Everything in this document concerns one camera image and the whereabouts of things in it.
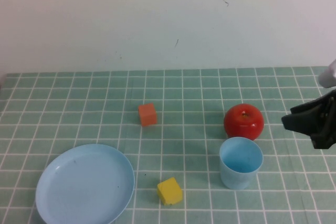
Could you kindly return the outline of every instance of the cube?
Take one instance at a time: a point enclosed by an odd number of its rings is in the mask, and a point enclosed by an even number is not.
[[[140,121],[141,121],[142,126],[148,126],[148,125],[156,124],[158,122],[153,103],[140,105],[138,109],[139,109],[139,116],[140,116]]]
[[[157,194],[164,205],[172,205],[182,200],[182,190],[174,177],[157,185]]]

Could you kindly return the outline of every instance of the green tiled surface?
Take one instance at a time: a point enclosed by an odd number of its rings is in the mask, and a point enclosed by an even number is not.
[[[336,146],[315,150],[285,131],[281,117],[317,98],[323,67],[9,74],[0,90],[0,223],[43,223],[35,188],[59,154],[107,144],[133,165],[136,189],[116,224],[332,224]],[[153,102],[158,124],[140,127]],[[227,189],[218,151],[224,112],[258,107],[264,164],[250,186]],[[156,185],[175,177],[184,200],[163,206]]]

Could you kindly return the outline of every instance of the wall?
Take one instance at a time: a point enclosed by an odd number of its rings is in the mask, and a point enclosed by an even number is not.
[[[0,72],[327,65],[335,3],[0,0]]]

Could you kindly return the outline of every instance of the plate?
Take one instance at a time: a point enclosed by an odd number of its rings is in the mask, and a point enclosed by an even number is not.
[[[47,224],[108,224],[128,205],[134,172],[117,149],[88,144],[68,150],[42,173],[36,206]]]

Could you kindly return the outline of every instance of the light blue cup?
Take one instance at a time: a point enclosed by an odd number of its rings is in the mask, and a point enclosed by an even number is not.
[[[260,147],[245,137],[226,140],[219,150],[221,179],[233,190],[246,188],[263,164]]]

